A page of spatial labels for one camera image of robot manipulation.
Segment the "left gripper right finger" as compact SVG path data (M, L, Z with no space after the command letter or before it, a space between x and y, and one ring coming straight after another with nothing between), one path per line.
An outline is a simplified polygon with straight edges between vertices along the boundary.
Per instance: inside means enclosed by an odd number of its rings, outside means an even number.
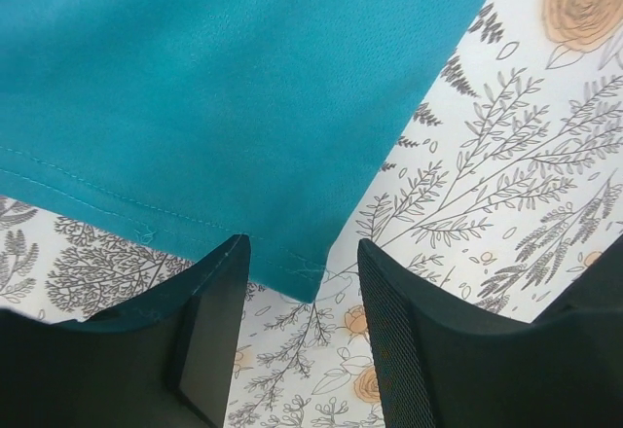
M387 426L621 425L620 243L530 323L457 298L368 240L357 257Z

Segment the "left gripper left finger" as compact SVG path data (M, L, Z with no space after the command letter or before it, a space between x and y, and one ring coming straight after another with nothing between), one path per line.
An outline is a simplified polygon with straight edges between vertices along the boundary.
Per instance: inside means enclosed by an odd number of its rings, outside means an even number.
M5 427L220 427L250 262L235 235L85 321L1 313Z

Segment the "teal blue t shirt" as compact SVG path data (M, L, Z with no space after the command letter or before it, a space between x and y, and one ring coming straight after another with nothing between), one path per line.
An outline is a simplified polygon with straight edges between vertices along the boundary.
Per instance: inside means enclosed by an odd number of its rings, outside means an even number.
M1 0L1 192L315 298L485 0Z

